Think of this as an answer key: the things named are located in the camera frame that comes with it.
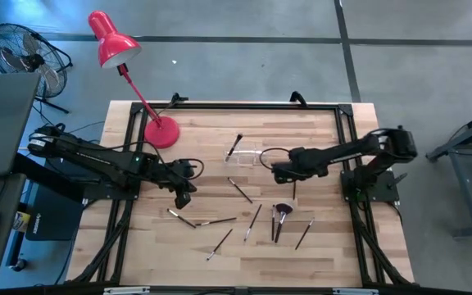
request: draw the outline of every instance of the lamp shade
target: lamp shade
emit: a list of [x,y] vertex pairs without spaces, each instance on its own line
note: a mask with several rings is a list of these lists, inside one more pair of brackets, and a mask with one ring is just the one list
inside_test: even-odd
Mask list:
[[105,12],[91,13],[88,16],[88,24],[99,40],[98,60],[102,68],[122,65],[141,52],[138,42],[125,34],[118,33]]

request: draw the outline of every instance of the desk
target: desk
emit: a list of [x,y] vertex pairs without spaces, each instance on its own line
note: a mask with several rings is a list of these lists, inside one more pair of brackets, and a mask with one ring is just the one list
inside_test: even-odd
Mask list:
[[[124,142],[130,107],[131,102],[111,102],[101,145],[115,146]],[[357,103],[352,109],[359,137],[378,127],[372,104]],[[178,121],[181,135],[176,145],[161,150],[162,157],[166,161],[196,157],[206,164],[203,175],[193,180],[198,191],[192,194],[193,200],[179,212],[180,215],[194,223],[231,216],[238,219],[232,223],[190,229],[166,212],[167,207],[174,207],[173,193],[143,183],[130,220],[120,284],[361,285],[351,216],[341,196],[341,165],[330,166],[327,177],[299,182],[293,201],[293,185],[277,185],[270,171],[259,164],[228,167],[223,163],[224,144],[233,142],[237,133],[244,134],[242,143],[256,143],[259,149],[336,145],[338,135],[332,112],[179,109],[167,110],[165,114]],[[143,150],[153,152],[149,147]],[[255,200],[254,205],[227,182],[227,176]],[[295,209],[285,221],[279,243],[274,244],[270,238],[271,207],[278,202],[291,202]],[[258,204],[263,204],[261,213],[244,244],[243,237]],[[102,246],[110,206],[111,202],[101,200],[84,211],[67,279],[79,275]],[[396,212],[383,203],[373,203],[372,207],[380,247],[402,275],[412,281],[406,242]],[[312,217],[315,217],[315,223],[300,248],[294,251]],[[207,262],[209,253],[231,228],[233,233]],[[373,277],[370,251],[365,252]]]

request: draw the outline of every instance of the electric fan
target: electric fan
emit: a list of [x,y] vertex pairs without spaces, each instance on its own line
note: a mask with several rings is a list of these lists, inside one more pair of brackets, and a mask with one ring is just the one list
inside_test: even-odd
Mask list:
[[[67,65],[58,52],[68,58]],[[41,74],[37,96],[43,99],[42,102],[63,91],[69,66],[72,66],[70,57],[40,34],[23,25],[0,24],[0,71]]]

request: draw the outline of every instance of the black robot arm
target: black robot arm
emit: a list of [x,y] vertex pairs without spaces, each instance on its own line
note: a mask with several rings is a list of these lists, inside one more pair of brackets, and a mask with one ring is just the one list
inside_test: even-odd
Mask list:
[[178,209],[190,202],[196,187],[189,182],[194,176],[188,160],[163,163],[157,155],[147,152],[118,152],[102,147],[63,131],[64,126],[44,126],[29,137],[29,151],[37,157],[60,157],[102,176],[102,181],[118,189],[129,190],[139,180],[157,184],[176,193]]
[[377,129],[363,138],[324,150],[297,147],[288,152],[290,161],[271,165],[277,184],[305,180],[313,175],[326,176],[328,166],[361,156],[376,156],[369,164],[358,166],[355,172],[357,187],[376,182],[379,174],[395,163],[407,163],[416,157],[412,134],[401,126],[398,129]]

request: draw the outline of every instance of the fan grille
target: fan grille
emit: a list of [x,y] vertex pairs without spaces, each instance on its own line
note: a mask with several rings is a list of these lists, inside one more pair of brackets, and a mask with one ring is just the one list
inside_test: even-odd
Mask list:
[[[65,66],[63,60],[60,58],[59,54],[57,54],[56,49],[48,45],[46,39],[41,37],[33,30],[22,25],[0,24],[0,71],[2,73],[27,72],[25,68],[18,70],[13,66],[10,66],[3,59],[1,54],[2,50],[9,49],[12,54],[17,57],[29,56],[29,53],[25,50],[23,45],[24,34],[31,34],[34,37],[39,46],[37,53],[44,59],[46,66],[57,72],[57,78],[59,79],[58,84],[47,87],[45,77],[41,75],[41,80],[39,81],[38,92],[36,95],[41,98],[53,98],[59,95],[59,93],[61,93],[61,91],[63,91],[66,86],[66,70],[61,70]],[[36,69],[35,72],[41,74],[39,69]]]

